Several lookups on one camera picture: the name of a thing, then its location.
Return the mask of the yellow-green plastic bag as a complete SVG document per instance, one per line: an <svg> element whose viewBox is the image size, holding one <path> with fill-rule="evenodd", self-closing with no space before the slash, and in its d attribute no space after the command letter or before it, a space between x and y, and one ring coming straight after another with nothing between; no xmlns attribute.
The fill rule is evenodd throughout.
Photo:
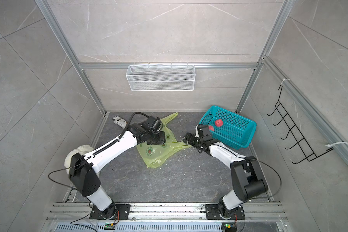
<svg viewBox="0 0 348 232"><path fill-rule="evenodd" d="M142 143L136 146L138 153L142 157L147 168L159 168L167 159L177 152L190 148L190 145L176 140L174 133L167 127L169 122L178 116L175 112L161 119L163 123L162 131L165 132L165 143L162 145L148 145Z"/></svg>

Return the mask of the red peach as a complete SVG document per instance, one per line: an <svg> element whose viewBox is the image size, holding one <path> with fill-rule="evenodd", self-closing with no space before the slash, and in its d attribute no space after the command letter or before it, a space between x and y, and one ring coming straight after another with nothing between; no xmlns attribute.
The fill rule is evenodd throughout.
<svg viewBox="0 0 348 232"><path fill-rule="evenodd" d="M216 127L222 127L223 126L223 124L224 124L224 122L223 122L223 120L221 120L221 119L217 119L217 120L215 120L215 126Z"/></svg>

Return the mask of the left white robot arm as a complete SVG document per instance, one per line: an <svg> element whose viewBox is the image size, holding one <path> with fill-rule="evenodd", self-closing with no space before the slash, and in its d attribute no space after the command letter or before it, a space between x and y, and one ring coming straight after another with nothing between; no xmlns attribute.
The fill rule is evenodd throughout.
<svg viewBox="0 0 348 232"><path fill-rule="evenodd" d="M102 187L97 173L119 155L139 144L163 145L166 137L162 127L159 117L134 112L118 137L84 155L77 152L69 156L70 162L66 166L69 180L93 204L95 213L104 219L118 216L116 205Z"/></svg>

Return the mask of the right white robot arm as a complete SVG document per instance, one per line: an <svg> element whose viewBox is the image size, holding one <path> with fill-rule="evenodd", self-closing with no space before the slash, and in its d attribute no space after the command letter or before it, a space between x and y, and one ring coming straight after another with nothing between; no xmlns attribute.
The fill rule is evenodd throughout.
<svg viewBox="0 0 348 232"><path fill-rule="evenodd" d="M230 169L232 190L218 203L220 217L231 218L241 204L268 191L265 176L254 156L240 155L211 135L198 137L187 133L183 142L196 148L199 153L205 152L217 158Z"/></svg>

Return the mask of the small flag-patterned toy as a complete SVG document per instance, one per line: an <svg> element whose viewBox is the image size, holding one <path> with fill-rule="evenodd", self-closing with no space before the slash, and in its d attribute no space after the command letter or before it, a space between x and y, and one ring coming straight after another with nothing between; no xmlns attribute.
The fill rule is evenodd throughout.
<svg viewBox="0 0 348 232"><path fill-rule="evenodd" d="M123 128L123 129L124 129L124 128L126 127L126 125L127 125L127 121L126 121L125 119L119 117L119 116L113 117L113 122L114 122L116 125L118 125L118 126L120 126L121 128Z"/></svg>

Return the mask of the teal plastic basket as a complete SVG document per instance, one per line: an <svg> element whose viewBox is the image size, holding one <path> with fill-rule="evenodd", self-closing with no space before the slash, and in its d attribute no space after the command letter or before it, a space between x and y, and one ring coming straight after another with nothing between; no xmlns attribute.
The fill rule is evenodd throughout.
<svg viewBox="0 0 348 232"><path fill-rule="evenodd" d="M221 119L222 127L215 126L215 120ZM257 123L234 112L223 109L219 106L211 106L203 117L200 124L209 125L214 128L213 138L233 148L247 148L256 131Z"/></svg>

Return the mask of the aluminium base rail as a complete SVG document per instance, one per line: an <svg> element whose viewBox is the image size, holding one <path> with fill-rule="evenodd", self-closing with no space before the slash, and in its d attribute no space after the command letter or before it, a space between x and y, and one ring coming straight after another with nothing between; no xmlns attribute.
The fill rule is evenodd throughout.
<svg viewBox="0 0 348 232"><path fill-rule="evenodd" d="M290 232L280 203L246 203L222 217L216 203L118 203L109 220L88 203L55 203L43 232Z"/></svg>

